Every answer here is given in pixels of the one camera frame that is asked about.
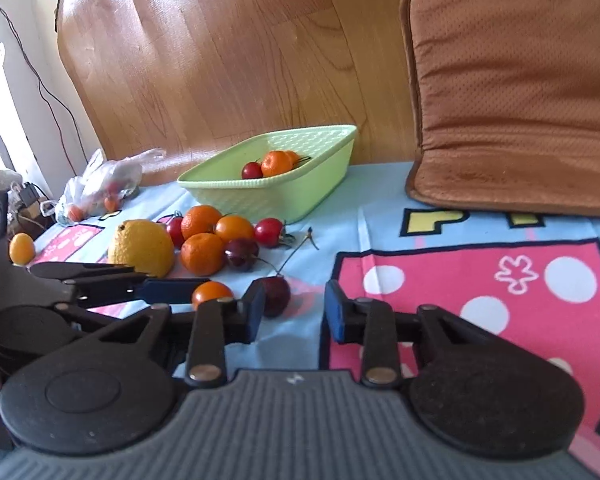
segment wooden backdrop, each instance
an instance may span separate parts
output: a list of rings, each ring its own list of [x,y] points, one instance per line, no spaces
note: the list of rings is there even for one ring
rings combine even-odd
[[[399,0],[62,0],[58,47],[109,158],[154,182],[248,137],[355,123],[354,163],[411,160]]]

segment plastic basket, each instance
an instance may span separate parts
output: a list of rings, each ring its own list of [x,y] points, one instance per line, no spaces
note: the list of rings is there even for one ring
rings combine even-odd
[[[183,173],[178,184],[201,204],[257,222],[293,223],[313,210],[344,178],[358,128],[350,124],[297,128],[244,140]],[[242,167],[270,150],[294,150],[311,160],[288,173],[242,180]]]

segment gray ribbed surface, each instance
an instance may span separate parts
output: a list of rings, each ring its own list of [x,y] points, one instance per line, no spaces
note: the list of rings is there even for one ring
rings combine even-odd
[[[348,372],[242,371],[196,391],[159,433],[99,458],[18,450],[0,480],[575,480],[595,479],[567,453],[524,463],[481,461],[445,447],[393,392]]]

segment transparent plastic bag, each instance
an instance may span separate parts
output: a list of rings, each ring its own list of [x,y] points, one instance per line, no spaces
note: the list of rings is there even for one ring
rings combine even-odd
[[[107,198],[121,202],[136,190],[143,169],[159,162],[165,155],[164,150],[153,149],[123,160],[107,160],[102,149],[98,149],[84,173],[66,183],[57,203],[41,204],[43,214],[50,215],[53,211],[56,221],[65,226],[104,214]]]

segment yellow lemon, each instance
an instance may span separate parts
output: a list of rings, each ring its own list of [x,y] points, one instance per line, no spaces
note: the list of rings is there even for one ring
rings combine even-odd
[[[9,257],[16,265],[27,265],[36,256],[33,239],[26,233],[16,234],[9,243]]]
[[[163,278],[173,267],[173,242],[163,224],[126,220],[116,228],[108,255],[110,264]]]

